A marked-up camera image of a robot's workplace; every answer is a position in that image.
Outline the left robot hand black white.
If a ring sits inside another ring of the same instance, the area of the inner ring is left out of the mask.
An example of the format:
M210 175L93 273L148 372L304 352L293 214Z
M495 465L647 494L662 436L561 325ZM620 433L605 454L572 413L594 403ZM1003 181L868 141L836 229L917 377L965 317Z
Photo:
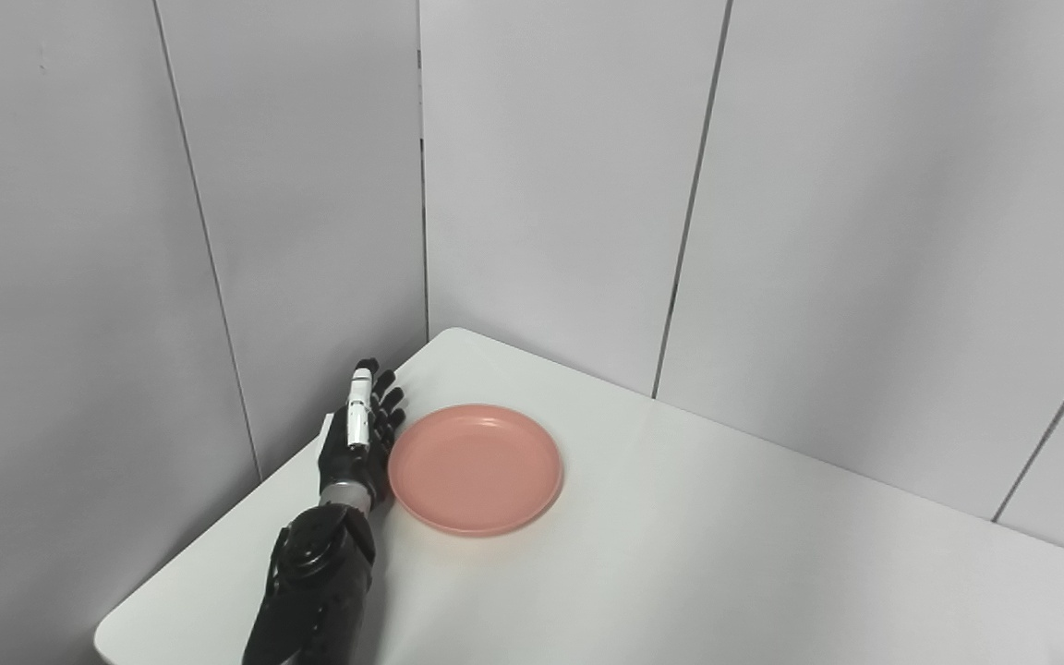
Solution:
M393 493L388 464L406 415L395 371L376 358L360 359L345 404L322 426L320 505L342 504L370 514Z

